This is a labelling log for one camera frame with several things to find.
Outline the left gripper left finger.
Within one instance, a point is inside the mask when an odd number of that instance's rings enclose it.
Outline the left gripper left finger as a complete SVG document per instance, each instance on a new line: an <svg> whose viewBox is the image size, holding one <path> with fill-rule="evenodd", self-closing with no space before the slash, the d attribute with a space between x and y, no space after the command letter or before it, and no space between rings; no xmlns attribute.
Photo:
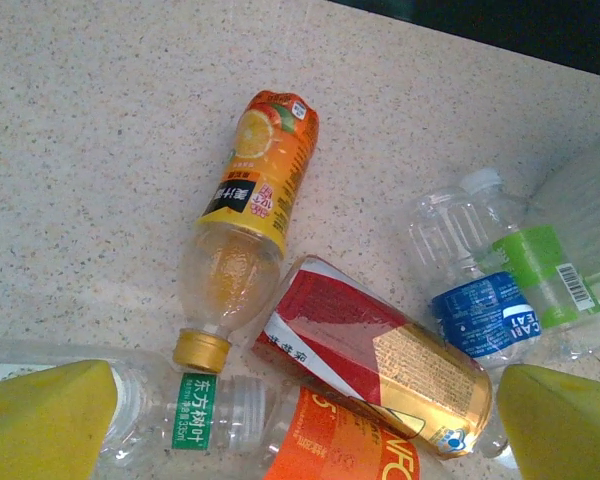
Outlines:
<svg viewBox="0 0 600 480"><path fill-rule="evenodd" d="M0 479L89 479L117 400L104 360L0 381Z"/></svg>

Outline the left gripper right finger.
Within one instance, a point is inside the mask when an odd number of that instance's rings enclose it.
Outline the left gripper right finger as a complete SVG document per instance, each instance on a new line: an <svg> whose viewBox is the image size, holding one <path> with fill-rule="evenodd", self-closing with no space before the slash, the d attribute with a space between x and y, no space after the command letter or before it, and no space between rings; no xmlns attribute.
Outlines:
<svg viewBox="0 0 600 480"><path fill-rule="evenodd" d="M512 365L497 407L524 479L600 479L599 381Z"/></svg>

